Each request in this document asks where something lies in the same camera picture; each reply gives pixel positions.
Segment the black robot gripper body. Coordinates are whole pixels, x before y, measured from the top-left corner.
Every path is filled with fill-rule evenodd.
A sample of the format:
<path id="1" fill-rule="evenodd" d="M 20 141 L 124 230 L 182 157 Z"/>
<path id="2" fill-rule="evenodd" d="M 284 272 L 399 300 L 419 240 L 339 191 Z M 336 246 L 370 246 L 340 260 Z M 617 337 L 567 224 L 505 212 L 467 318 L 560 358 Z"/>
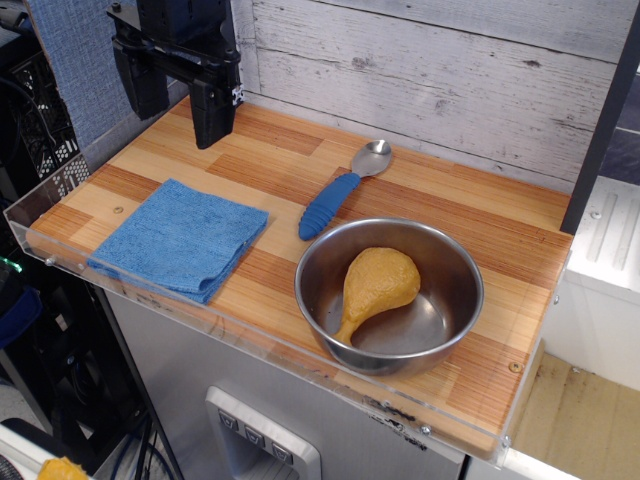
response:
<path id="1" fill-rule="evenodd" d="M 167 78 L 187 85 L 209 75 L 232 90 L 234 106 L 242 102 L 229 1 L 114 1 L 106 13 L 115 25 L 112 45 L 117 38 L 149 53 Z"/>

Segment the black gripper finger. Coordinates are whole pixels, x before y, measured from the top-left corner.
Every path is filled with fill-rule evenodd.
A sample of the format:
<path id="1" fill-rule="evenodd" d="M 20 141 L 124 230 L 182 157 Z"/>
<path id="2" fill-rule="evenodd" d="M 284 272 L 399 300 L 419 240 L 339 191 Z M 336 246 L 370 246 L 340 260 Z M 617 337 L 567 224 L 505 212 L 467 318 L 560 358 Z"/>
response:
<path id="1" fill-rule="evenodd" d="M 232 90 L 206 77 L 189 85 L 196 145 L 207 149 L 233 131 L 235 107 Z"/>
<path id="2" fill-rule="evenodd" d="M 142 50 L 113 39 L 117 70 L 129 104 L 140 120 L 147 120 L 169 107 L 167 76 Z"/>

